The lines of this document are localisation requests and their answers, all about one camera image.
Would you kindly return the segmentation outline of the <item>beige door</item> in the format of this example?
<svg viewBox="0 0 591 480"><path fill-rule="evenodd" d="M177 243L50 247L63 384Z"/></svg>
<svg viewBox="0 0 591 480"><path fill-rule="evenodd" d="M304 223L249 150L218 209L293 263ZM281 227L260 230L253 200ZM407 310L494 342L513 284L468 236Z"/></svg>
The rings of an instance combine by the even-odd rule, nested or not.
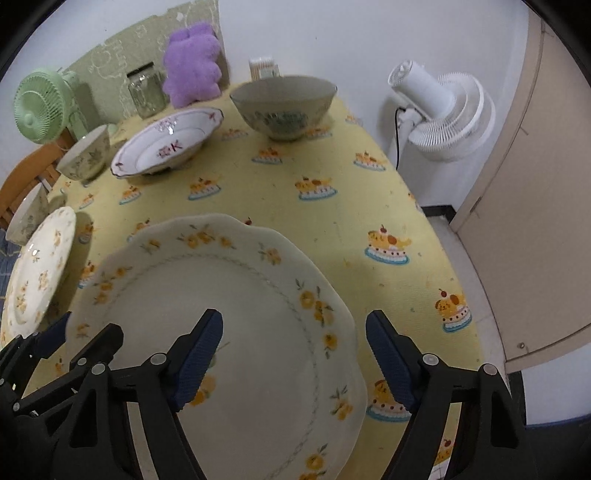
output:
<svg viewBox="0 0 591 480"><path fill-rule="evenodd" d="M558 35L529 18L521 78L458 215L508 372L590 340L590 87Z"/></svg>

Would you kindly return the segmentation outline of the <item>grey plaid blanket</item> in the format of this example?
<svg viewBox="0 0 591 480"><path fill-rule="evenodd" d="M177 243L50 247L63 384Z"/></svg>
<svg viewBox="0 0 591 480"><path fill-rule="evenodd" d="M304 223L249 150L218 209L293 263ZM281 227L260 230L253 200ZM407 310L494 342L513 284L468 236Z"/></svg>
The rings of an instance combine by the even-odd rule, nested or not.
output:
<svg viewBox="0 0 591 480"><path fill-rule="evenodd" d="M0 310L3 309L9 280L19 258L21 246L6 238L6 230L0 229Z"/></svg>

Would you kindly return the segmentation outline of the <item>small leaf-pattern bowl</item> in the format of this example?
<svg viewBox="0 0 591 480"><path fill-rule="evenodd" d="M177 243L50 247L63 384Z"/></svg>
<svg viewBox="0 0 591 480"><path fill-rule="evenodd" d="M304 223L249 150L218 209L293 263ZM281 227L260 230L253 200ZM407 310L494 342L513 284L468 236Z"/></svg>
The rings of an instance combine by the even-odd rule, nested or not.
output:
<svg viewBox="0 0 591 480"><path fill-rule="evenodd" d="M37 184L24 198L6 231L6 239L24 246L49 214L47 190Z"/></svg>

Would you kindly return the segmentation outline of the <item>glass jar black lid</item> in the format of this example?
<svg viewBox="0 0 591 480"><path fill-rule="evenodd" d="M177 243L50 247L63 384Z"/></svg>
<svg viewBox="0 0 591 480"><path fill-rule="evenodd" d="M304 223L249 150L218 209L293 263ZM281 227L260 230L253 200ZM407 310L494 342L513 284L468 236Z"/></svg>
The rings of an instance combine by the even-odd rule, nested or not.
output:
<svg viewBox="0 0 591 480"><path fill-rule="evenodd" d="M149 62L126 74L128 90L140 118L146 119L166 107L159 72Z"/></svg>

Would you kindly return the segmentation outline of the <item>purple plush toy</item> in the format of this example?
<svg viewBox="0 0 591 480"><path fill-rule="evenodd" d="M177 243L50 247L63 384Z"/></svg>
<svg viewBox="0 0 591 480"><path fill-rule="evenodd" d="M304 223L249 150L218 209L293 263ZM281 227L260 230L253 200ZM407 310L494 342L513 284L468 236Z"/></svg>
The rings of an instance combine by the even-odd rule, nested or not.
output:
<svg viewBox="0 0 591 480"><path fill-rule="evenodd" d="M170 34L162 60L166 74L163 91L174 108L221 96L219 55L221 43L207 22Z"/></svg>

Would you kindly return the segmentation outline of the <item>large scalloped yellow-flower plate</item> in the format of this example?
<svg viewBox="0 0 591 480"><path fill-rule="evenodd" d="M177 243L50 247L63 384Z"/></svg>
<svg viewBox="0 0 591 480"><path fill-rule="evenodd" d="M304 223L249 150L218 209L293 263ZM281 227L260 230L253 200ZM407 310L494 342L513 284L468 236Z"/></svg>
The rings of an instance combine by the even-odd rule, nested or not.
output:
<svg viewBox="0 0 591 480"><path fill-rule="evenodd" d="M211 479L334 479L367 400L349 309L283 235L229 216L138 232L97 267L66 328L75 354L109 323L115 368L166 351L208 309L223 333L179 421Z"/></svg>

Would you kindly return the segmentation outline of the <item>cotton swab container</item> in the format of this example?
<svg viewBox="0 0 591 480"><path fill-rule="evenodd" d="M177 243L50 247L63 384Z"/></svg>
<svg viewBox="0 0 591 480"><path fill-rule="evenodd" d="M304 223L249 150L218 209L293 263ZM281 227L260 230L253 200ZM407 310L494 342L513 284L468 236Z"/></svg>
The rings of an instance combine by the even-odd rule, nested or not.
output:
<svg viewBox="0 0 591 480"><path fill-rule="evenodd" d="M279 65L270 56L249 59L249 71L252 81L280 76Z"/></svg>

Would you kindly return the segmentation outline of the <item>beaded yellow-flower plate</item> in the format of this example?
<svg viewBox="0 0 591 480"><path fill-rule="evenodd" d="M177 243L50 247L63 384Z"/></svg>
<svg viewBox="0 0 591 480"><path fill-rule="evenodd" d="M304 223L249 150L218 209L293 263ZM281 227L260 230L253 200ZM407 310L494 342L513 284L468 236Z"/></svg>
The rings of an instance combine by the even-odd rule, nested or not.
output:
<svg viewBox="0 0 591 480"><path fill-rule="evenodd" d="M37 331L48 311L67 264L76 214L69 206L48 215L21 249L6 291L1 344Z"/></svg>

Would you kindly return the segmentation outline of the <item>red-pattern white plate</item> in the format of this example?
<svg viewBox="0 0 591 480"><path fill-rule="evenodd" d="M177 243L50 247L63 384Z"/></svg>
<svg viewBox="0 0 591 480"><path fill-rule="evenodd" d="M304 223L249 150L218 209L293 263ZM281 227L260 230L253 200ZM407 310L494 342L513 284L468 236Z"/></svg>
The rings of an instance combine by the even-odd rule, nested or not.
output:
<svg viewBox="0 0 591 480"><path fill-rule="evenodd" d="M223 120L221 109L212 107L168 115L129 139L114 156L110 171L123 179L177 169L200 150Z"/></svg>

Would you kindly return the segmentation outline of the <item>green desk fan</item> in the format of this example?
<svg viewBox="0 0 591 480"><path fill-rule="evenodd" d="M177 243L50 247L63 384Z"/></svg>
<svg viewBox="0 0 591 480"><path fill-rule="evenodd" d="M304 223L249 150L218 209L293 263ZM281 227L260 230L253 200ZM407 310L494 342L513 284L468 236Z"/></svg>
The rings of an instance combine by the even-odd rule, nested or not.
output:
<svg viewBox="0 0 591 480"><path fill-rule="evenodd" d="M19 84L13 101L19 132L35 144L57 140L67 130L75 140L90 131L84 101L87 87L71 70L39 68Z"/></svg>

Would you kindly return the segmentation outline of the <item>yellow cartoon tablecloth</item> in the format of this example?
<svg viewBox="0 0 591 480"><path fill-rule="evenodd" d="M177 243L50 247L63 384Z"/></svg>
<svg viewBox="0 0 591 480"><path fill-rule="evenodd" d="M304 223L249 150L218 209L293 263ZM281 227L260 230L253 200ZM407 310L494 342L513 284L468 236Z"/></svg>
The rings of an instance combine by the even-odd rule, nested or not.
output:
<svg viewBox="0 0 591 480"><path fill-rule="evenodd" d="M280 233L320 270L355 322L367 404L334 479L378 479L410 415L367 342L367 316L381 310L422 352L476 369L481 351L459 279L407 185L372 137L349 122L341 101L320 127L287 143L249 129L228 96L204 107L221 109L224 120L183 167L129 179L106 168L88 186L57 181L51 195L74 210L76 230L51 315L72 315L102 261L152 225L221 214ZM39 364L30 390L67 372L79 351L65 346Z"/></svg>

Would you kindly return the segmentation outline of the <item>large green-floral bowl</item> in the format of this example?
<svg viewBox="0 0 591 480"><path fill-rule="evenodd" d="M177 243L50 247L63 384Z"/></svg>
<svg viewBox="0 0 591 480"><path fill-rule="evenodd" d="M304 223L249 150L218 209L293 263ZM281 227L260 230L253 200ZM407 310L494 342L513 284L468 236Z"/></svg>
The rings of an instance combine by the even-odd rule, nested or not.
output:
<svg viewBox="0 0 591 480"><path fill-rule="evenodd" d="M329 80L291 75L245 83L229 98L256 132L276 141L294 141L321 124L337 92Z"/></svg>

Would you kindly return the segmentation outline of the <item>white standing fan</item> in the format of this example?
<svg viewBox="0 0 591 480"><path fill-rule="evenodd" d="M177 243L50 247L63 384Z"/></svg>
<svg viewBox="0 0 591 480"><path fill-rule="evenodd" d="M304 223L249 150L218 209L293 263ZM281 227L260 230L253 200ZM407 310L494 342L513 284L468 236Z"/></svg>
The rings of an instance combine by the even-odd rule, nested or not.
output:
<svg viewBox="0 0 591 480"><path fill-rule="evenodd" d="M394 111L390 152L400 164L408 144L434 162L462 160L490 138L496 107L473 75L452 72L438 78L413 60L391 71L388 84L401 106Z"/></svg>

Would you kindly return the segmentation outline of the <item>medium leaf-pattern bowl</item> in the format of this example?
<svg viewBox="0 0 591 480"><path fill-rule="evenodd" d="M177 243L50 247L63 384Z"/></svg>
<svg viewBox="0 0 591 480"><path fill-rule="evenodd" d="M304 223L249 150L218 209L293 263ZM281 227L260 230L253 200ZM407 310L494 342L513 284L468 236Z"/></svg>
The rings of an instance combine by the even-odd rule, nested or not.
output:
<svg viewBox="0 0 591 480"><path fill-rule="evenodd" d="M61 158L56 170L70 180L91 180L102 171L109 152L108 126L101 125L78 140Z"/></svg>

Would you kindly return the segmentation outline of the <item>green patterned wall cloth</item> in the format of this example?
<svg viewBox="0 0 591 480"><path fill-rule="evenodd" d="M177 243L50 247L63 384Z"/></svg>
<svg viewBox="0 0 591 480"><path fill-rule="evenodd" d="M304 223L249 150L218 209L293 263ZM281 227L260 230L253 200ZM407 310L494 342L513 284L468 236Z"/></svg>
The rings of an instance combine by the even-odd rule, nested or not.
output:
<svg viewBox="0 0 591 480"><path fill-rule="evenodd" d="M127 74L152 62L164 74L162 57L172 32L197 22L211 24L221 38L218 3L190 1L149 16L94 46L66 68L79 80L76 100L88 129L116 124L136 114Z"/></svg>

